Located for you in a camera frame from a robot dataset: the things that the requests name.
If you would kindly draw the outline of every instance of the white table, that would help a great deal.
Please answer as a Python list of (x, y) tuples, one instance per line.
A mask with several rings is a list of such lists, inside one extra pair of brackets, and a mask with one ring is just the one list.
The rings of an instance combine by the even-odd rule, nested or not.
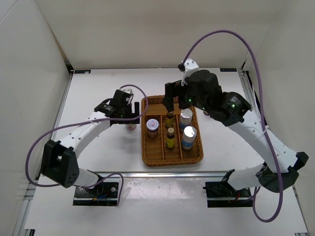
[[(216, 73), (223, 91), (244, 96), (238, 72)], [(108, 69), (74, 74), (59, 125), (85, 120), (102, 100), (125, 84), (150, 95), (164, 94), (164, 84), (181, 79), (177, 69)], [(133, 89), (134, 100), (142, 94)], [(140, 126), (127, 131), (113, 125), (81, 153), (80, 168), (96, 172), (208, 172), (243, 169), (263, 160), (236, 133), (197, 111), (204, 158), (194, 165), (149, 168), (141, 159)], [(55, 140), (73, 129), (60, 130)], [(119, 207), (72, 206), (74, 188), (37, 188), (26, 229), (35, 235), (294, 235), (306, 232), (292, 188), (284, 192), (283, 208), (270, 224), (259, 222), (251, 208), (207, 208), (206, 177), (127, 178)], [(41, 177), (40, 183), (51, 183)], [(273, 214), (278, 194), (261, 190), (259, 213)]]

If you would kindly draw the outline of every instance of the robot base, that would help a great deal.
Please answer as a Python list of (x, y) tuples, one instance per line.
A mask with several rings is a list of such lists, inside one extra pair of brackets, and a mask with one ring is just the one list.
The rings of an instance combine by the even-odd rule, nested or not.
[(252, 207), (252, 200), (249, 200), (251, 191), (249, 188), (235, 192), (222, 191), (221, 182), (206, 182), (203, 189), (207, 193), (208, 207)]
[(118, 182), (104, 182), (104, 191), (106, 196), (95, 197), (84, 189), (81, 191), (78, 187), (75, 188), (73, 197), (73, 206), (104, 206), (113, 207), (117, 205), (118, 197)]

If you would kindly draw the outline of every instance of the yellow label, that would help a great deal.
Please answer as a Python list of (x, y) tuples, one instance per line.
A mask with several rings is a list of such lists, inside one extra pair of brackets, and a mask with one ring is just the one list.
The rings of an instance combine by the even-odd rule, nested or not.
[(171, 127), (173, 127), (173, 122), (174, 122), (174, 118), (172, 118), (172, 119), (165, 118), (165, 127), (166, 127), (166, 128), (171, 128)]
[(173, 138), (173, 139), (166, 138), (166, 147), (167, 148), (174, 147), (174, 143), (175, 143), (175, 138)]

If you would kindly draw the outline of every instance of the brown woven tray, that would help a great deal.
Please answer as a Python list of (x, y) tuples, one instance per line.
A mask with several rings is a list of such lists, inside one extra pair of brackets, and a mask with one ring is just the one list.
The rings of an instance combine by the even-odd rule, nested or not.
[[(175, 129), (175, 145), (174, 148), (168, 150), (165, 147), (167, 128), (165, 127), (165, 117), (167, 110), (162, 104), (164, 96), (149, 96), (149, 107), (145, 115), (141, 118), (141, 147), (142, 160), (149, 167), (171, 166), (181, 164), (194, 164), (202, 160), (203, 150), (200, 138), (200, 131), (196, 110), (191, 107), (193, 117), (191, 125), (197, 129), (197, 137), (190, 150), (183, 150), (181, 147), (182, 133), (179, 131), (179, 118), (181, 110), (179, 109), (178, 99), (174, 99), (174, 125)], [(142, 111), (146, 107), (146, 100), (142, 99)], [(149, 119), (156, 119), (159, 122), (158, 136), (150, 138), (147, 135), (146, 123)]]

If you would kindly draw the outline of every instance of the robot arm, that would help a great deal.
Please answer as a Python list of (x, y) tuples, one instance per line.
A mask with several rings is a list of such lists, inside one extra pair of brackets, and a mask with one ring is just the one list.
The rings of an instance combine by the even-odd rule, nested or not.
[[(139, 124), (140, 118), (133, 121), (115, 120), (116, 118), (135, 118), (139, 116), (139, 102), (134, 103), (135, 112), (132, 112), (131, 101), (133, 93), (131, 89), (118, 89), (114, 97), (106, 99), (95, 107), (88, 117), (89, 123), (78, 126), (67, 136), (58, 141), (49, 140), (44, 147), (40, 172), (68, 188), (75, 186), (91, 186), (100, 180), (100, 176), (94, 172), (79, 169), (77, 158), (92, 140), (101, 132), (115, 123)], [(111, 118), (102, 122), (97, 120)], [(98, 192), (99, 186), (90, 191)]]
[[(243, 188), (263, 186), (272, 192), (279, 192), (275, 162), (260, 120), (250, 104), (238, 93), (222, 92), (217, 76), (208, 70), (199, 70), (193, 60), (186, 60), (181, 69), (185, 71), (181, 81), (165, 84), (163, 104), (168, 112), (174, 110), (174, 97), (178, 97), (180, 109), (195, 106), (205, 110), (213, 119), (239, 134), (265, 161), (253, 168), (229, 171), (216, 191), (228, 195)], [(304, 152), (292, 151), (270, 130), (267, 132), (279, 161), (283, 188), (286, 189), (295, 183), (297, 170), (305, 165), (308, 156)]]

